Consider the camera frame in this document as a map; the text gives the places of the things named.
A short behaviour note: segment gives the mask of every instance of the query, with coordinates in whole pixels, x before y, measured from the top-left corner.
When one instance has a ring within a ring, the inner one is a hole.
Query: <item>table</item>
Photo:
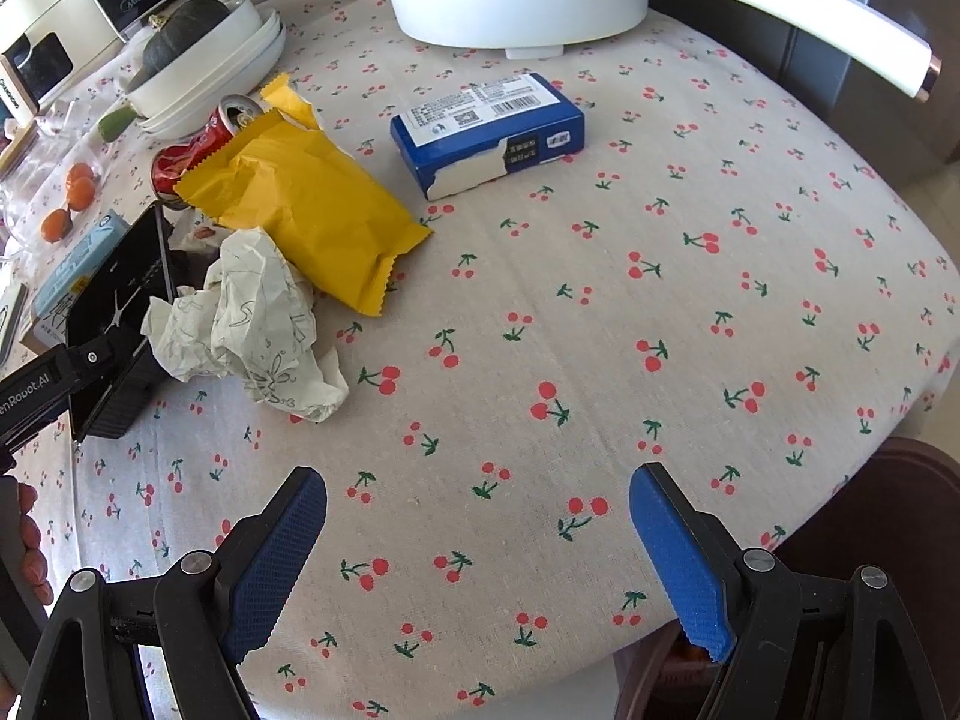
[[[584,668],[674,616],[627,511],[639,464],[774,548],[947,386],[946,252],[703,35],[652,13],[531,63],[584,110],[587,148],[428,203],[389,118],[521,64],[418,44],[388,0],[267,4],[288,25],[280,69],[436,233],[398,263],[382,319],[318,301],[317,349],[336,346],[352,393],[314,425],[237,381],[170,383],[118,442],[71,453],[63,419],[18,458],[55,586],[84,565],[162,572],[292,466],[320,470],[325,531],[241,668],[265,717],[434,717]],[[123,55],[79,94],[132,72]],[[102,206],[152,200],[157,147],[124,136]],[[174,716],[158,653],[144,664]]]

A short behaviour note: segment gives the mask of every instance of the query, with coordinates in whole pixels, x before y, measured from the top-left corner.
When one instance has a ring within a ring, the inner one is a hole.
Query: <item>orange fruit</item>
[[[78,162],[75,163],[75,165],[71,165],[70,170],[66,172],[66,179],[64,180],[64,189],[67,191],[67,194],[70,193],[70,187],[73,186],[78,178],[89,178],[92,181],[93,168],[86,162]]]
[[[55,244],[57,241],[64,240],[72,227],[70,212],[65,208],[58,208],[47,214],[40,223],[40,237],[48,244]]]
[[[71,211],[85,211],[93,203],[97,187],[91,178],[82,175],[75,178],[66,190],[66,204]]]

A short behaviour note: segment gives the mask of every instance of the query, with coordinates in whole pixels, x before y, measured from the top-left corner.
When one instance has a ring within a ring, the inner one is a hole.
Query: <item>clear plastic packaging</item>
[[[109,146],[97,135],[90,106],[78,100],[58,100],[43,118],[35,120],[30,143],[0,175],[0,205],[10,234],[0,261],[21,255],[47,254],[62,241],[69,241],[72,225],[56,242],[45,241],[40,225],[47,215],[66,208],[64,182],[70,167],[84,163],[93,173],[96,194],[93,203],[78,214],[96,213],[100,188],[107,177]]]

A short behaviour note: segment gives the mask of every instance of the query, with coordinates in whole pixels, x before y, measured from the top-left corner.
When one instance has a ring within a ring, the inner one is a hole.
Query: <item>white bowl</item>
[[[141,116],[162,113],[189,95],[261,28],[260,14],[250,0],[224,3],[230,14],[150,80],[128,93]]]
[[[154,132],[157,129],[166,127],[170,119],[179,117],[184,111],[189,110],[200,100],[206,98],[212,90],[221,88],[228,79],[235,76],[243,67],[250,64],[253,58],[263,52],[267,46],[270,46],[272,41],[277,37],[277,34],[280,34],[282,24],[280,23],[280,16],[277,15],[277,11],[268,10],[264,15],[263,26],[256,31],[256,34],[248,39],[246,43],[243,43],[243,46],[239,47],[214,70],[210,71],[210,73],[194,87],[193,91],[180,100],[177,100],[160,114],[146,119],[145,122],[140,122],[140,126],[147,132]]]
[[[213,89],[202,100],[184,109],[181,114],[172,117],[163,127],[147,130],[152,135],[163,140],[180,140],[201,129],[210,118],[210,113],[220,104],[226,95],[246,95],[261,84],[283,53],[286,44],[287,31],[280,25],[280,34],[253,61],[234,74],[222,86]]]

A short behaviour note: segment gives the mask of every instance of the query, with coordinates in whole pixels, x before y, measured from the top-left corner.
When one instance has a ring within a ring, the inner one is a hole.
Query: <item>red can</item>
[[[177,143],[157,151],[150,165],[154,194],[168,208],[184,210],[187,204],[174,191],[174,185],[191,167],[224,146],[243,127],[263,113],[255,101],[244,95],[227,95],[190,143]]]

